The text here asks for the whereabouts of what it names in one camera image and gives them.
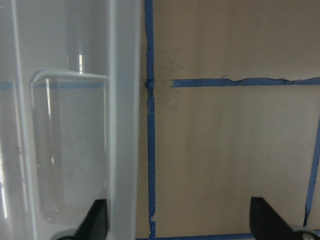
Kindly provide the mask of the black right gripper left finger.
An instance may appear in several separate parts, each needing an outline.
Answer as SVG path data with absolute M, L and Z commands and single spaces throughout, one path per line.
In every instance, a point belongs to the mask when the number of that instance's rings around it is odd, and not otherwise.
M 77 240 L 105 240 L 108 235 L 108 202 L 96 199 L 74 234 Z

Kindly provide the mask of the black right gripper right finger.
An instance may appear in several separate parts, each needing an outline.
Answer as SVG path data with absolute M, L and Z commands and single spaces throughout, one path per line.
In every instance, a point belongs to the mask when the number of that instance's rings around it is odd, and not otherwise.
M 249 228 L 256 240 L 298 240 L 299 236 L 263 197 L 251 197 Z

